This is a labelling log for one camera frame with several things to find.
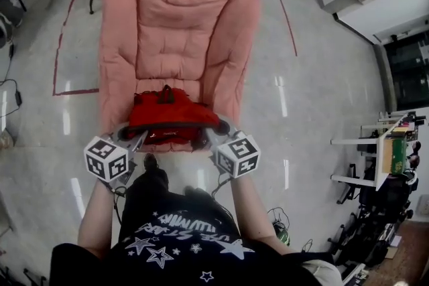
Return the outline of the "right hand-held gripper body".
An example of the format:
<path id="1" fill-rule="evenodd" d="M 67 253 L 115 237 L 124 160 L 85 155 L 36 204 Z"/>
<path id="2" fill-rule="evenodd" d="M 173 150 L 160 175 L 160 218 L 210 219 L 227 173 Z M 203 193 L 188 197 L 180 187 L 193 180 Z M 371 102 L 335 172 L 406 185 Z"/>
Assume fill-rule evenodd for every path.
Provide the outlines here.
<path id="1" fill-rule="evenodd" d="M 214 130 L 214 164 L 234 179 L 255 171 L 261 155 L 255 139 L 238 129 L 228 117 L 218 117 L 220 127 Z"/>

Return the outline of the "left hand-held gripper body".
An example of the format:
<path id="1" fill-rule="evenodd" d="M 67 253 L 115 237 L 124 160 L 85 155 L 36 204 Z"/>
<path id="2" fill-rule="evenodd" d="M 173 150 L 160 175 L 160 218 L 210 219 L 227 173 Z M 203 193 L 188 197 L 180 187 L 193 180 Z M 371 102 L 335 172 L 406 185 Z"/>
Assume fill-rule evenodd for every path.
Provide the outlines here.
<path id="1" fill-rule="evenodd" d="M 134 155 L 141 147 L 141 135 L 127 136 L 129 123 L 112 132 L 95 136 L 84 148 L 86 170 L 111 190 L 125 186 L 136 167 Z"/>

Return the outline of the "red backpack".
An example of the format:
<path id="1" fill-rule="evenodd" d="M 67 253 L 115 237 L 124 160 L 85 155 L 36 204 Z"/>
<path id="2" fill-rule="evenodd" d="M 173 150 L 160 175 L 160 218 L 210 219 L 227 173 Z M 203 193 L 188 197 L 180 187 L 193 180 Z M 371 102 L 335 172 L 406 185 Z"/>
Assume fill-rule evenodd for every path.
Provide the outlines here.
<path id="1" fill-rule="evenodd" d="M 161 91 L 134 95 L 123 137 L 145 134 L 144 145 L 185 145 L 200 143 L 204 129 L 220 127 L 221 121 L 212 110 L 190 100 L 184 90 L 166 85 Z"/>

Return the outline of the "pink cushioned armchair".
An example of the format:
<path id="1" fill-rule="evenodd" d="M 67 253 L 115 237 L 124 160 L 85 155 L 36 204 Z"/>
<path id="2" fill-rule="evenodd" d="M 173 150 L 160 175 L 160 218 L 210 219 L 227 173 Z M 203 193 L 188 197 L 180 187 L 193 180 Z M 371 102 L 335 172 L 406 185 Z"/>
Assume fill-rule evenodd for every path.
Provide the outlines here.
<path id="1" fill-rule="evenodd" d="M 259 0 L 103 0 L 102 130 L 128 121 L 136 94 L 164 86 L 237 122 L 259 15 Z"/>

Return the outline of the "person's left forearm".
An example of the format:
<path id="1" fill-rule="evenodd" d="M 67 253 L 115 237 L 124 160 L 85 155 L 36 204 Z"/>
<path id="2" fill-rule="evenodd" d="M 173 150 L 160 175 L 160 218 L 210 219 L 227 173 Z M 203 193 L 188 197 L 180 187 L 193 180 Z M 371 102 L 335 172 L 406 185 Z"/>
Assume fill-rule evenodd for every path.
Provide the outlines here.
<path id="1" fill-rule="evenodd" d="M 97 180 L 78 231 L 77 245 L 99 259 L 111 250 L 114 193 Z"/>

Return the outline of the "person's right forearm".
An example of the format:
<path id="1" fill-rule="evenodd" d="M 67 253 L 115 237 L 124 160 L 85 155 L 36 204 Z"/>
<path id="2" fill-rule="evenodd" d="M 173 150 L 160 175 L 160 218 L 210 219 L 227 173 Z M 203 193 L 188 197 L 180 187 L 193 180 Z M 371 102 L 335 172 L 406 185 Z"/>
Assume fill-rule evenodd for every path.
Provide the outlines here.
<path id="1" fill-rule="evenodd" d="M 295 253 L 276 236 L 250 175 L 232 179 L 231 191 L 241 236 L 262 242 L 281 255 Z"/>

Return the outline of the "person's black left shoe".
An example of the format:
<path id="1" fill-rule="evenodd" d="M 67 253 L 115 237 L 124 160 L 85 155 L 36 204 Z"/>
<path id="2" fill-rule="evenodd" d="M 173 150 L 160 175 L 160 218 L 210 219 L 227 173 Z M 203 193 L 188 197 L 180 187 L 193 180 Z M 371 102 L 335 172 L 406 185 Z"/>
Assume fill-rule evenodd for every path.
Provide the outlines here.
<path id="1" fill-rule="evenodd" d="M 156 159 L 156 157 L 154 156 L 154 154 L 152 153 L 147 153 L 143 159 L 143 166 L 145 171 L 151 171 L 151 170 L 155 170 L 158 169 L 158 161 Z"/>

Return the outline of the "person's black trousers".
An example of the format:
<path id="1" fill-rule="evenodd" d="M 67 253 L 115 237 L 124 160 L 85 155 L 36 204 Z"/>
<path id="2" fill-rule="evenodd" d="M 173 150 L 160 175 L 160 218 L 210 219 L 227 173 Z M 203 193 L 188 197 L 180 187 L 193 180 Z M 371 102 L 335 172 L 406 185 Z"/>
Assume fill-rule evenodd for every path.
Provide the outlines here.
<path id="1" fill-rule="evenodd" d="M 162 169 L 146 171 L 127 189 L 124 211 L 130 213 L 161 210 L 219 211 L 221 207 L 204 191 L 191 196 L 169 191 L 169 180 Z"/>

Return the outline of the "green helmet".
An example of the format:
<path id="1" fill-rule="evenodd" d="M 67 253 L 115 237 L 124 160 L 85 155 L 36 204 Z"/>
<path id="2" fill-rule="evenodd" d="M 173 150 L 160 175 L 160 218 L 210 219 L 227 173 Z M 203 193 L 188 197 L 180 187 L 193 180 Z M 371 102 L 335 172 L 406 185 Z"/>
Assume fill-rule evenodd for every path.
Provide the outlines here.
<path id="1" fill-rule="evenodd" d="M 275 220 L 272 224 L 277 238 L 282 241 L 286 246 L 290 246 L 290 235 L 287 226 L 280 220 Z"/>

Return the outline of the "person's dark star-print shirt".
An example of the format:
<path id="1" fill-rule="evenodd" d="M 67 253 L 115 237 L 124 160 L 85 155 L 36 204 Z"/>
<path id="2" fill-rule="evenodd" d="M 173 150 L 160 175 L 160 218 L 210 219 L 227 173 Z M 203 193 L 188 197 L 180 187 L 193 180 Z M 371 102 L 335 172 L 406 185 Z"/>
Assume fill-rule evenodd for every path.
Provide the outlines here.
<path id="1" fill-rule="evenodd" d="M 128 198 L 104 258 L 75 244 L 52 252 L 50 286 L 342 286 L 324 253 L 282 255 L 241 237 L 216 204 L 169 194 Z"/>

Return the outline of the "white desk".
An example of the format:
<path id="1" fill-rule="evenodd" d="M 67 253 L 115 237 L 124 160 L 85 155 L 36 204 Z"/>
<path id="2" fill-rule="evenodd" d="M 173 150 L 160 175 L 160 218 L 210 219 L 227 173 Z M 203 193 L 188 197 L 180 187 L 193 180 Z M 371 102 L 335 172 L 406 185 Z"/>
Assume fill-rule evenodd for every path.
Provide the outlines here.
<path id="1" fill-rule="evenodd" d="M 387 142 L 390 140 L 390 134 L 400 123 L 408 116 L 408 113 L 402 115 L 394 124 L 388 127 L 388 130 L 377 138 L 358 138 L 358 139 L 331 139 L 331 145 L 375 145 L 375 176 L 372 180 L 357 179 L 354 177 L 347 177 L 332 174 L 330 179 L 332 181 L 341 182 L 345 184 L 353 184 L 358 186 L 368 186 L 375 188 L 378 191 L 388 177 L 389 170 L 387 169 L 387 158 L 385 157 L 385 148 Z"/>

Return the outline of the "brown board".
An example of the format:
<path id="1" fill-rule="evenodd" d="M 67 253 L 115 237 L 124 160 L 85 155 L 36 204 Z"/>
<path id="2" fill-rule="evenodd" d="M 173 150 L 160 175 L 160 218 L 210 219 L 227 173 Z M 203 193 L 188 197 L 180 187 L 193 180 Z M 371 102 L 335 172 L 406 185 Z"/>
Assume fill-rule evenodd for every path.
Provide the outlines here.
<path id="1" fill-rule="evenodd" d="M 382 167 L 381 170 L 385 174 L 391 173 L 393 160 L 393 139 L 384 139 L 383 140 L 383 149 L 382 149 Z"/>

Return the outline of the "black office chair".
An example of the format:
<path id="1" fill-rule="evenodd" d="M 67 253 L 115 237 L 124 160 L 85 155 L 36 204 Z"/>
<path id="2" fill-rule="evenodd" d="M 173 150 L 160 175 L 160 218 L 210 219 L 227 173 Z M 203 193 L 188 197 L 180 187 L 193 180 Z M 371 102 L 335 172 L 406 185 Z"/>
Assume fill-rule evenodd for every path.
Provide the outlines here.
<path id="1" fill-rule="evenodd" d="M 389 176 L 378 191 L 370 186 L 347 183 L 348 190 L 336 203 L 344 204 L 347 200 L 354 200 L 355 191 L 359 190 L 357 197 L 362 211 L 384 216 L 387 222 L 403 222 L 414 215 L 409 198 L 417 190 L 418 183 L 417 175 L 410 171 Z"/>

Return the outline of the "green box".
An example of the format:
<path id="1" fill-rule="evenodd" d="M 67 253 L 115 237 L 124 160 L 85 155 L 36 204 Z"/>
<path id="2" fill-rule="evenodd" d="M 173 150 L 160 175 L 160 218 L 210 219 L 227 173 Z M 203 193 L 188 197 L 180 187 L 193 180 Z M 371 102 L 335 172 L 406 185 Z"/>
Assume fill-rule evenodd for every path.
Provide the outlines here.
<path id="1" fill-rule="evenodd" d="M 394 139 L 392 149 L 391 174 L 402 174 L 406 166 L 407 143 L 404 139 Z"/>

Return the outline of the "dark glass door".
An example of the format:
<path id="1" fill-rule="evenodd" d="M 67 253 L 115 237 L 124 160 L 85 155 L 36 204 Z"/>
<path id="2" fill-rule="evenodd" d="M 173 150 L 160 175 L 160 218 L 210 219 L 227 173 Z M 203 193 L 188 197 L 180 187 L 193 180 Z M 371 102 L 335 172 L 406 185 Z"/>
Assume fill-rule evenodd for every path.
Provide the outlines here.
<path id="1" fill-rule="evenodd" d="M 384 45 L 400 111 L 429 107 L 429 30 Z"/>

